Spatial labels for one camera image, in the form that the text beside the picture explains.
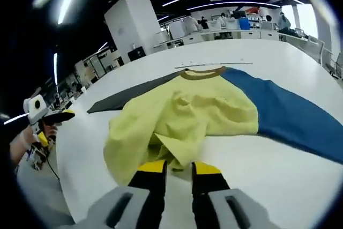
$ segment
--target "black wire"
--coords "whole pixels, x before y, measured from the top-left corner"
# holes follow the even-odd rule
[[[48,165],[49,165],[51,171],[54,173],[54,175],[56,176],[56,178],[59,180],[59,177],[58,177],[58,175],[55,173],[55,171],[53,170],[53,168],[52,168],[52,166],[51,166],[51,164],[50,164],[48,158],[46,158],[46,160],[47,160],[47,163],[48,163]]]

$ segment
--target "person's hand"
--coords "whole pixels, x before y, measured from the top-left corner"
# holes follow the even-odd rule
[[[49,125],[43,124],[43,132],[44,132],[45,137],[48,139],[50,136],[56,136],[57,127],[55,125],[49,126]],[[33,130],[30,125],[24,129],[23,134],[24,134],[24,139],[26,140],[28,144],[32,144],[36,142],[36,139],[33,136]]]

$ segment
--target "person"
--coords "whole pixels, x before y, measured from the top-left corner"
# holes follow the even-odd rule
[[[205,17],[202,16],[202,19],[200,20],[200,24],[203,27],[203,29],[208,29],[207,20],[205,19]]]
[[[82,85],[81,85],[81,83],[76,83],[76,82],[73,82],[72,84],[71,84],[71,86],[73,86],[73,88],[74,88],[74,90],[76,90],[76,92],[79,92],[79,93],[82,93]]]
[[[227,29],[227,24],[226,24],[227,18],[224,13],[221,13],[218,20],[220,22],[221,29]],[[219,34],[222,40],[232,38],[230,32],[220,32]]]
[[[98,78],[96,77],[93,69],[88,66],[88,63],[85,63],[85,67],[86,69],[84,75],[88,79],[88,82],[95,83],[98,80]]]
[[[286,18],[285,14],[283,12],[280,13],[280,18],[278,21],[278,26],[280,31],[287,32],[290,28],[290,22]]]
[[[59,96],[55,96],[54,108],[58,109],[61,106],[61,102],[59,101]]]
[[[190,12],[187,13],[187,17],[183,20],[183,24],[187,35],[201,30],[201,26],[198,24],[196,19],[192,17]]]
[[[224,13],[221,13],[220,17],[218,18],[220,22],[221,29],[226,29],[226,17]]]
[[[56,136],[57,127],[55,125],[43,124],[43,132],[46,138]],[[33,136],[33,131],[30,125],[28,125],[14,140],[10,143],[10,157],[14,164],[17,166],[24,156],[25,152],[30,149],[31,145],[36,140]]]

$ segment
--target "yellow t-shirt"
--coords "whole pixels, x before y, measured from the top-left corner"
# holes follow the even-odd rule
[[[103,154],[118,184],[128,184],[146,161],[166,159],[169,167],[183,168],[197,160],[206,135],[257,133],[256,106],[219,76],[223,69],[183,71],[131,99],[110,121]]]

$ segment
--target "white wall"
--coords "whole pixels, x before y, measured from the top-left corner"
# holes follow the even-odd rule
[[[126,0],[146,55],[154,53],[155,34],[161,31],[150,0]]]
[[[281,8],[275,8],[275,9],[270,9],[270,8],[260,8],[259,9],[260,14],[262,16],[271,16],[272,17],[272,23],[277,24],[279,17],[280,17],[280,12],[282,11]]]
[[[150,0],[119,0],[105,13],[105,21],[125,64],[132,44],[143,47],[146,55],[154,53],[160,25]]]
[[[135,48],[137,48],[143,46],[143,43],[140,40],[135,23],[130,15],[126,0],[119,0],[115,3],[105,13],[105,21],[113,41],[121,53],[124,64],[129,63],[128,52],[132,51],[132,44],[135,44]]]

